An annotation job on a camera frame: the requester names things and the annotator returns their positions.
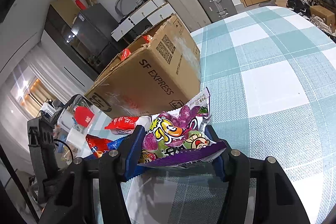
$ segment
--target checkered tablecloth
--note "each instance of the checkered tablecloth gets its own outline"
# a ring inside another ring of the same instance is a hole
[[[274,156],[310,222],[321,223],[336,202],[336,44],[280,7],[244,12],[192,36],[218,136],[250,157]],[[116,139],[101,130],[109,122],[98,114],[90,134]],[[139,224],[216,223],[226,188],[211,165],[153,170],[122,183],[132,223]]]

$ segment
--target qr code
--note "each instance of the qr code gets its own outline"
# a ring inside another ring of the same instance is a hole
[[[167,48],[171,51],[172,54],[175,52],[175,46],[174,44],[170,41],[168,36],[165,34],[165,36],[162,38],[163,43],[167,46]]]
[[[170,64],[171,54],[161,41],[159,45],[156,47],[156,50],[162,55],[162,57],[167,61],[167,63]]]

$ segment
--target screw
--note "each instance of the screw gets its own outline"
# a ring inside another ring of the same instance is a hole
[[[232,155],[232,156],[236,156],[236,157],[237,157],[237,156],[239,156],[239,155],[240,155],[240,151],[239,151],[239,150],[237,150],[237,149],[232,149],[232,150],[231,150],[231,155]]]
[[[115,157],[116,155],[118,155],[118,150],[111,150],[111,151],[109,152],[109,155],[110,155],[111,157]]]
[[[73,160],[74,164],[80,164],[81,162],[82,162],[82,158],[81,157],[74,158],[74,160]]]
[[[268,157],[267,158],[267,161],[270,163],[270,164],[274,164],[277,160],[273,157]]]

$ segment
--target white container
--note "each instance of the white container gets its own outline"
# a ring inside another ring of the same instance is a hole
[[[64,109],[57,120],[57,124],[63,130],[69,133],[71,128],[73,128],[75,125],[74,116],[69,111]]]

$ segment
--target drawer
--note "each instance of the drawer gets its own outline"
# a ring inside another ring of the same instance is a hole
[[[137,24],[156,9],[157,6],[152,0],[150,0],[149,2],[142,5],[138,10],[136,10],[133,15],[130,16],[130,19],[134,24]]]
[[[161,7],[162,5],[166,3],[165,0],[153,0],[153,2],[155,3],[157,7]]]
[[[125,19],[113,32],[112,37],[118,41],[120,38],[122,38],[127,32],[132,29],[134,25],[130,20],[127,18]]]
[[[170,4],[166,4],[159,8],[157,11],[152,13],[150,16],[147,17],[150,23],[154,26],[155,24],[159,23],[161,20],[169,17],[171,14],[175,14],[176,12],[170,6]]]

